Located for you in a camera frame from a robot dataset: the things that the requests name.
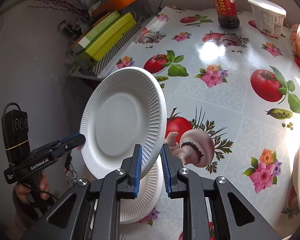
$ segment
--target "barcode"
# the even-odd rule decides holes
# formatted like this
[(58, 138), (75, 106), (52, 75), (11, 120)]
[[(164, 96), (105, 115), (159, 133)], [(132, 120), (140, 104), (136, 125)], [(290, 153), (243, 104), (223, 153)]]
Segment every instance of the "barcode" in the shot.
[(265, 33), (271, 34), (271, 31), (270, 31), (270, 30), (267, 30), (267, 29), (265, 29), (265, 28), (263, 28), (263, 31), (264, 31)]

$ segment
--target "jar label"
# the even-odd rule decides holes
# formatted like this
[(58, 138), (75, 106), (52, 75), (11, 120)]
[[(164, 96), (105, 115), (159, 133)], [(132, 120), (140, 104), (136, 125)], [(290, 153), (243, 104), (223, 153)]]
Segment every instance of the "jar label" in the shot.
[(236, 16), (237, 8), (234, 0), (214, 0), (218, 15)]

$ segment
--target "screw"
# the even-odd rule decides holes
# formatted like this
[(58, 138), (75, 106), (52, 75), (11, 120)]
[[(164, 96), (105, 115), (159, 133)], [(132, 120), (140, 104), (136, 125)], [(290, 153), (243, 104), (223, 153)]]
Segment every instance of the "screw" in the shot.
[(84, 185), (86, 185), (87, 183), (88, 183), (88, 180), (85, 179), (85, 178), (82, 178), (82, 179), (79, 179), (79, 180), (78, 180), (79, 186), (84, 186)]
[(115, 174), (117, 174), (117, 175), (122, 175), (122, 174), (124, 174), (126, 171), (124, 170), (124, 169), (116, 169), (115, 170)]
[(225, 184), (227, 182), (227, 179), (223, 176), (217, 177), (217, 182), (220, 184)]
[(181, 174), (184, 174), (184, 175), (186, 175), (186, 174), (189, 174), (189, 169), (187, 169), (187, 168), (181, 168), (180, 170), (179, 170), (179, 172), (181, 173)]

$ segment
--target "container lid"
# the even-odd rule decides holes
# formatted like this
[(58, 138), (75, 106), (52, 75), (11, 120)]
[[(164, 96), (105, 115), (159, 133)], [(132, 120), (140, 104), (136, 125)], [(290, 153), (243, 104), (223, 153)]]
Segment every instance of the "container lid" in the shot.
[(263, 9), (287, 16), (286, 10), (273, 2), (267, 0), (248, 0), (248, 2)]

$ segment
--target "white plastic container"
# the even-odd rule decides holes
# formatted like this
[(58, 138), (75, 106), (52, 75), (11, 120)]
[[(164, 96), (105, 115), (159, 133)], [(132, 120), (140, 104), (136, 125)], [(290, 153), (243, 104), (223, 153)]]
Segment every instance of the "white plastic container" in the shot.
[(256, 27), (271, 37), (280, 37), (283, 19), (287, 16), (285, 9), (267, 0), (248, 0), (251, 4)]

